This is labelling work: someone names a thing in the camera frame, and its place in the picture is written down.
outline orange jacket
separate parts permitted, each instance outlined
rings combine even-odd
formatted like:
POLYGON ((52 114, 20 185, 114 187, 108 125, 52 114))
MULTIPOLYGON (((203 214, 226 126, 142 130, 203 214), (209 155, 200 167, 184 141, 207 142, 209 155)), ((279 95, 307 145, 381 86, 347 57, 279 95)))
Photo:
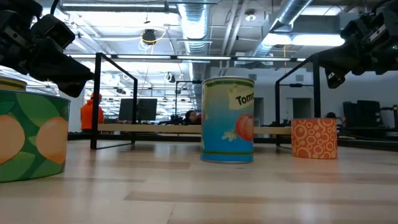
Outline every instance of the orange jacket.
MULTIPOLYGON (((93 100, 88 100, 85 105, 80 108, 81 129, 91 130, 91 122, 93 120, 93 100)), ((104 112, 101 107, 98 108, 98 124, 104 123, 104 112)))

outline wooden floor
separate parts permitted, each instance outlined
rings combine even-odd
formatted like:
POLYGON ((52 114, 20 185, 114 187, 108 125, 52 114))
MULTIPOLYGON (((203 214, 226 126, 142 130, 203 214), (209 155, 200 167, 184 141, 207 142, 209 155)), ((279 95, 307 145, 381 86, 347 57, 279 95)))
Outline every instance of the wooden floor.
POLYGON ((0 223, 398 223, 396 152, 341 147, 326 161, 262 145, 227 165, 200 161, 199 144, 129 147, 69 142, 65 173, 0 184, 0 223))

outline orange patterned box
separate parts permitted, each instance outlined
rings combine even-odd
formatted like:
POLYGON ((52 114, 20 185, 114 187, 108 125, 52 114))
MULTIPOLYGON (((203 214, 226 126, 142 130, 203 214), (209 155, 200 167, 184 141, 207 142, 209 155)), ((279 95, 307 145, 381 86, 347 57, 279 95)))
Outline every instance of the orange patterned box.
POLYGON ((292 155, 310 159, 337 159, 336 119, 294 119, 292 155))

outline blue can label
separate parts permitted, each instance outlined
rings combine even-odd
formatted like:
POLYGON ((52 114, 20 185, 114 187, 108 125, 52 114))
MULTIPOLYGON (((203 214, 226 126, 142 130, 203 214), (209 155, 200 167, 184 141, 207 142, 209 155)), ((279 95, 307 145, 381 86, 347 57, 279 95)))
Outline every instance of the blue can label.
POLYGON ((203 84, 202 159, 251 162, 254 138, 254 84, 222 78, 203 84))

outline person in orange jacket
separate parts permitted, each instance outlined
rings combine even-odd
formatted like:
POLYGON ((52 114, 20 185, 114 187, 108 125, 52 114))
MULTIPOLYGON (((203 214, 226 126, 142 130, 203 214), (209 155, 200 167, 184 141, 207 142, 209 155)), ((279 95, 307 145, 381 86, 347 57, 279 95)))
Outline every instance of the person in orange jacket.
MULTIPOLYGON (((99 94, 99 102, 101 102, 102 96, 99 94)), ((80 121, 81 130, 84 133, 91 133, 91 123, 93 120, 93 101, 94 93, 91 94, 91 99, 87 101, 85 105, 80 108, 80 121)), ((98 107, 98 124, 104 123, 104 111, 101 107, 98 107)))

